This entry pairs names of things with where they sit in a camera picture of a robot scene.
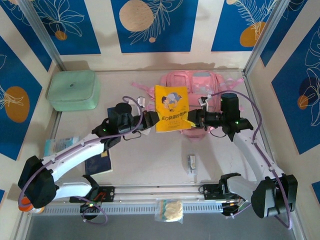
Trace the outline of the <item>orange capped bottle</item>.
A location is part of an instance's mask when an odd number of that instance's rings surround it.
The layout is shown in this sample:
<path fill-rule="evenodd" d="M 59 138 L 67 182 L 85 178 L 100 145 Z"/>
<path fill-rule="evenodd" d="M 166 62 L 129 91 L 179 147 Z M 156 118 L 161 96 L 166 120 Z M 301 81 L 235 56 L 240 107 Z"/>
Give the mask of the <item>orange capped bottle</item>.
<path fill-rule="evenodd" d="M 25 197 L 22 198 L 21 205 L 18 206 L 18 209 L 21 212 L 40 214 L 45 210 L 45 207 L 35 208 L 31 204 L 30 200 L 25 196 Z"/>

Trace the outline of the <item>light blue tissue pack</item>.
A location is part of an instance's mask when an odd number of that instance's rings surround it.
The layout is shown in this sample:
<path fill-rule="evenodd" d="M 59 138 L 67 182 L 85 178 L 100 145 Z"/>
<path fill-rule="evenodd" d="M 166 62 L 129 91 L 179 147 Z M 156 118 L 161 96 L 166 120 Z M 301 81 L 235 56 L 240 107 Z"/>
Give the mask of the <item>light blue tissue pack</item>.
<path fill-rule="evenodd" d="M 58 153 L 73 144 L 77 143 L 79 141 L 78 136 L 69 137 L 69 138 L 61 138 L 61 139 L 47 139 L 45 141 L 44 146 L 44 156 L 51 156 L 55 153 Z"/>

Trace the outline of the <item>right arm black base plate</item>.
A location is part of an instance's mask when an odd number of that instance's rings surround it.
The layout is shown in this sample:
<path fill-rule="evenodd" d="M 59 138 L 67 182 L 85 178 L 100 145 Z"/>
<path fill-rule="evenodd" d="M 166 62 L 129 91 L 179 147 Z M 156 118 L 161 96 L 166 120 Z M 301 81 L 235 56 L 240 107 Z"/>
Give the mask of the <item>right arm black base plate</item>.
<path fill-rule="evenodd" d="M 244 200 L 245 198 L 232 193 L 227 187 L 223 184 L 203 184 L 199 187 L 199 192 L 204 196 L 205 200 Z"/>

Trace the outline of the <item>thick dark blue book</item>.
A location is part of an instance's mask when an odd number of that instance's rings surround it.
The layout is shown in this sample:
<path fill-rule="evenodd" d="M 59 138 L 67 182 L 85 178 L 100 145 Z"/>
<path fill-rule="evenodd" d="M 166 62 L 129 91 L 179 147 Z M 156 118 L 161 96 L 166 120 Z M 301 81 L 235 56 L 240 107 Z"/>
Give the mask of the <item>thick dark blue book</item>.
<path fill-rule="evenodd" d="M 84 162 L 84 166 L 85 174 L 90 176 L 104 174 L 113 171 L 112 162 L 108 150 L 88 158 Z"/>

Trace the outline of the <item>mint green zip pouch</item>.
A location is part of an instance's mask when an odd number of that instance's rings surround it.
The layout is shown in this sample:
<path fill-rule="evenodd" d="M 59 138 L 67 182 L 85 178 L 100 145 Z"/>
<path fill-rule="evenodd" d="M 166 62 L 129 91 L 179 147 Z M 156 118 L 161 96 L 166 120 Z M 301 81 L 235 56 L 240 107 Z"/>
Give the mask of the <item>mint green zip pouch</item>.
<path fill-rule="evenodd" d="M 99 102 L 100 86 L 93 70 L 61 71 L 51 80 L 47 100 L 58 112 L 93 110 Z"/>

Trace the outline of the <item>clear packaged stationery item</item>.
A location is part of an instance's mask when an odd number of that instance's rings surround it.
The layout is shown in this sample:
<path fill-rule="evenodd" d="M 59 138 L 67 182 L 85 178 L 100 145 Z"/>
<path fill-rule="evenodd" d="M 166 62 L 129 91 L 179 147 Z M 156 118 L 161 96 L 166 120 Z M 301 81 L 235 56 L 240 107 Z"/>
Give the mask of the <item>clear packaged stationery item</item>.
<path fill-rule="evenodd" d="M 187 170 L 189 175 L 197 175 L 197 157 L 195 154 L 187 156 Z"/>

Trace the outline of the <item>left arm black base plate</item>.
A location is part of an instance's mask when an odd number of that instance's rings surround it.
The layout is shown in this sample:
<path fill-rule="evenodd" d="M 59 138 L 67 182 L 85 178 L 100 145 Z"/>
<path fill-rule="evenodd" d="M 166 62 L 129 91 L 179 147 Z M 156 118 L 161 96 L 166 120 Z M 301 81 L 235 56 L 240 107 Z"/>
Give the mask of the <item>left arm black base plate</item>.
<path fill-rule="evenodd" d="M 84 193 L 69 198 L 70 203 L 111 203 L 114 201 L 114 186 L 94 186 Z"/>

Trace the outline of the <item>aluminium table rail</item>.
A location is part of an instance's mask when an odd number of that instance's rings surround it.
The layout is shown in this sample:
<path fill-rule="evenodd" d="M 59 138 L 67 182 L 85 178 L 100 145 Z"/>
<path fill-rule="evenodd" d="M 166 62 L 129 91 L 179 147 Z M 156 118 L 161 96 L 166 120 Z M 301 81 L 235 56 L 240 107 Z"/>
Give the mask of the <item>aluminium table rail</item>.
<path fill-rule="evenodd" d="M 64 199 L 76 196 L 77 194 L 86 194 L 91 187 L 111 187 L 111 185 L 99 186 L 86 184 L 84 182 L 64 183 L 61 186 L 54 185 L 53 190 L 37 190 L 33 194 L 25 193 L 25 196 L 30 200 L 31 204 L 46 206 L 50 202 L 57 199 Z M 114 199 L 113 201 L 120 201 L 125 198 L 133 199 L 135 196 L 142 196 L 143 199 L 152 197 L 163 197 L 173 195 L 175 198 L 196 198 L 202 195 L 199 192 L 201 185 L 161 185 L 161 186 L 113 186 Z"/>

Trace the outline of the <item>pink backpack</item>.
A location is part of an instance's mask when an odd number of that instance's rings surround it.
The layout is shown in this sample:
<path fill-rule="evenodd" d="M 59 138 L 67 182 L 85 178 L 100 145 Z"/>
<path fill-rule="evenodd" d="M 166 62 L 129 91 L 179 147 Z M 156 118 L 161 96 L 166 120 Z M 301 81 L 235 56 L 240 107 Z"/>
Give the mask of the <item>pink backpack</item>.
<path fill-rule="evenodd" d="M 164 87 L 186 87 L 188 92 L 189 109 L 199 109 L 200 104 L 198 99 L 209 94 L 218 93 L 226 90 L 233 90 L 236 86 L 244 82 L 243 78 L 239 79 L 224 79 L 221 74 L 213 71 L 205 70 L 178 70 L 172 71 L 163 75 L 160 79 L 159 85 Z M 131 84 L 133 87 L 144 90 L 152 100 L 155 99 L 155 87 L 148 87 L 136 82 Z M 212 97 L 208 103 L 209 109 L 212 112 L 220 110 L 220 97 Z M 187 137 L 192 142 L 202 140 L 209 129 L 192 128 L 180 130 L 180 133 Z"/>

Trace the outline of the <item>clear bag with yellow contents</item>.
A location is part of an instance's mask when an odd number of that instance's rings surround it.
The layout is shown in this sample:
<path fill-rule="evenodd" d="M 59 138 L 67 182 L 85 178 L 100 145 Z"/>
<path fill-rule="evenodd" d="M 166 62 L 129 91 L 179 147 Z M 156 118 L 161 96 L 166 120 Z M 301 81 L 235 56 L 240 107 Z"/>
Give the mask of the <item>clear bag with yellow contents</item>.
<path fill-rule="evenodd" d="M 184 206 L 181 200 L 158 199 L 155 205 L 154 219 L 157 222 L 183 223 Z"/>

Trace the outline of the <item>aluminium frame post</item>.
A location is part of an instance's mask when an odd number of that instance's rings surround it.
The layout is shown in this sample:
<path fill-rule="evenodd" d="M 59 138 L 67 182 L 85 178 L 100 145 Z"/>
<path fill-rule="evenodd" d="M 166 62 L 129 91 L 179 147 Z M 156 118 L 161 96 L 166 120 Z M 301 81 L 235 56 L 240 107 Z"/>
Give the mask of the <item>aluminium frame post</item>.
<path fill-rule="evenodd" d="M 29 0 L 16 0 L 16 1 L 19 8 L 23 12 L 25 18 L 27 19 L 33 31 L 35 32 L 38 39 L 40 40 L 41 44 L 43 45 L 46 52 L 50 56 L 51 60 L 55 62 L 56 66 L 60 71 L 66 71 L 67 69 L 60 57 L 60 53 L 57 50 L 53 40 L 51 39 L 49 33 L 47 32 L 35 8 L 33 7 L 31 1 Z"/>
<path fill-rule="evenodd" d="M 282 18 L 283 13 L 285 12 L 290 0 L 277 0 L 274 9 L 272 10 L 263 30 L 260 34 L 256 45 L 254 46 L 251 55 L 243 68 L 243 75 L 247 76 L 256 62 L 259 60 L 262 51 L 264 50 L 266 44 L 268 43 L 271 35 L 273 34 L 276 26 L 278 25 L 280 19 Z"/>

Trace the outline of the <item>yellow cartoon book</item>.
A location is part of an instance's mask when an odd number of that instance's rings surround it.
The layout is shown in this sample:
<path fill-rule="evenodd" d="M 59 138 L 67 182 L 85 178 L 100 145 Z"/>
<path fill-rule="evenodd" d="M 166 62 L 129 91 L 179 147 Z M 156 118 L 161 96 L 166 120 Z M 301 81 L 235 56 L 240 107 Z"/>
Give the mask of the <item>yellow cartoon book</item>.
<path fill-rule="evenodd" d="M 188 89 L 186 86 L 155 86 L 155 111 L 159 122 L 156 132 L 167 133 L 192 128 L 187 116 L 190 110 Z"/>

